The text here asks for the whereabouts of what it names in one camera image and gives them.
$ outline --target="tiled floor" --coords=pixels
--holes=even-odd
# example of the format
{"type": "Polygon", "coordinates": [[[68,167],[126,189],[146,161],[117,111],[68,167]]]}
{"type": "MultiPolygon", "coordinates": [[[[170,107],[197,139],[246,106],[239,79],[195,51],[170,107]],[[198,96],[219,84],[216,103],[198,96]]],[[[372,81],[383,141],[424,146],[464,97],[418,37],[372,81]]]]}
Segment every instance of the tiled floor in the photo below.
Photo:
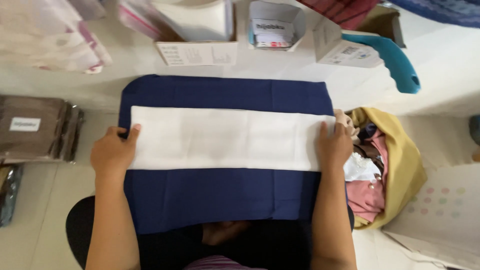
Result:
{"type": "MultiPolygon", "coordinates": [[[[75,164],[28,164],[12,223],[0,228],[0,270],[79,270],[68,247],[65,219],[80,199],[94,192],[90,149],[118,115],[88,112],[75,164]]],[[[437,270],[379,230],[354,231],[359,270],[437,270]]]]}

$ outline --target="navy blue fabric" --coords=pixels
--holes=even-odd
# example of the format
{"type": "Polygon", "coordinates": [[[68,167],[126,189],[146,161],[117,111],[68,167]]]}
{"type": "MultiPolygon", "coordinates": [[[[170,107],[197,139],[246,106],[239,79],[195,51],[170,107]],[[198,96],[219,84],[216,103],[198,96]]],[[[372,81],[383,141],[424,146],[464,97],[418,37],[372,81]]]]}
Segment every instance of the navy blue fabric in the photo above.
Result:
{"type": "MultiPolygon", "coordinates": [[[[131,106],[334,115],[325,83],[146,75],[122,93],[131,106]]],[[[320,173],[260,169],[128,170],[124,190],[138,234],[234,220],[309,220],[320,173]]]]}

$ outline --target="dark clothing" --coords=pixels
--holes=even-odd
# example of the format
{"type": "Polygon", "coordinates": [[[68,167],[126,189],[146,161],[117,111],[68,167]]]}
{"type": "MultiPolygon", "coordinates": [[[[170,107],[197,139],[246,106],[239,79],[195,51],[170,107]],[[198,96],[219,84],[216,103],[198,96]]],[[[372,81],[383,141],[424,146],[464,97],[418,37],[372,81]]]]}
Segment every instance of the dark clothing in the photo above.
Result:
{"type": "MultiPolygon", "coordinates": [[[[67,217],[67,238],[73,255],[85,269],[92,236],[95,197],[79,201],[67,217]]],[[[350,227],[353,212],[348,208],[350,227]]],[[[221,245],[202,244],[201,224],[164,233],[137,235],[142,270],[181,270],[211,255],[223,255],[241,265],[269,270],[308,270],[311,226],[305,221],[260,220],[221,245]]]]}

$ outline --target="stack of cards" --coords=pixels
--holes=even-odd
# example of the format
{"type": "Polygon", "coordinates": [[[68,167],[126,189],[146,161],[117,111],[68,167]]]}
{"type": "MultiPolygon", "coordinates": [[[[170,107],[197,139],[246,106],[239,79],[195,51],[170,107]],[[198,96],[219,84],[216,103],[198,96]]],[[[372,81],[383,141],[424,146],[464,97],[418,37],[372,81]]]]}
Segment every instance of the stack of cards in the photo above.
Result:
{"type": "Polygon", "coordinates": [[[276,20],[252,19],[256,47],[290,47],[293,44],[293,24],[276,20]]]}

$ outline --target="pink fabric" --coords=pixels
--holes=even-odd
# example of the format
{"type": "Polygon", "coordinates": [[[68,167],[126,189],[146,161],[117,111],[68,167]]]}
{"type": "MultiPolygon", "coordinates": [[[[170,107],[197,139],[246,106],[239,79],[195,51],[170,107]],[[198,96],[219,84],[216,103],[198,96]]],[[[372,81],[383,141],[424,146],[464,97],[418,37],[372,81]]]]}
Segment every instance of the pink fabric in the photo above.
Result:
{"type": "Polygon", "coordinates": [[[388,175],[388,150],[385,143],[385,133],[377,128],[375,134],[365,140],[365,144],[371,144],[377,148],[384,162],[382,180],[372,184],[370,181],[347,182],[348,205],[356,216],[373,222],[378,213],[385,209],[385,191],[388,175]]]}
{"type": "Polygon", "coordinates": [[[196,260],[187,265],[183,270],[266,270],[263,268],[250,268],[243,266],[227,257],[215,255],[196,260]]]}

